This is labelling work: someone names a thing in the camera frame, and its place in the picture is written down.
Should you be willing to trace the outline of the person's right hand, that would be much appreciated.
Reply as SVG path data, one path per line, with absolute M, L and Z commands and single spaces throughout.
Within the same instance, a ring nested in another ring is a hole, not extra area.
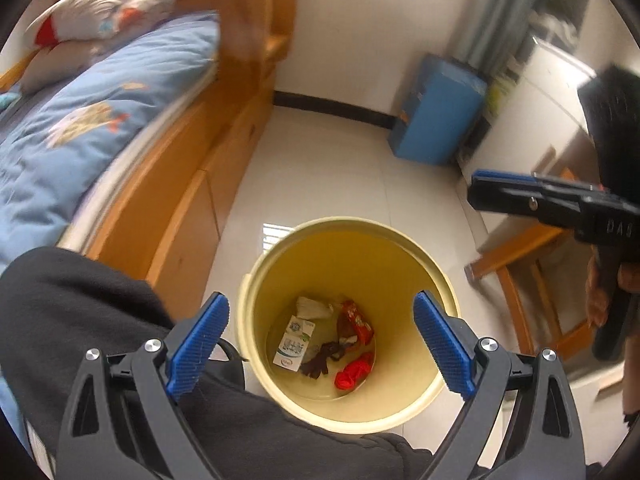
M 601 328 L 608 320 L 614 289 L 617 286 L 625 292 L 638 294 L 639 275 L 638 263 L 623 263 L 617 271 L 617 284 L 608 284 L 605 281 L 604 271 L 598 263 L 597 255 L 592 254 L 588 263 L 586 281 L 586 315 L 590 327 Z

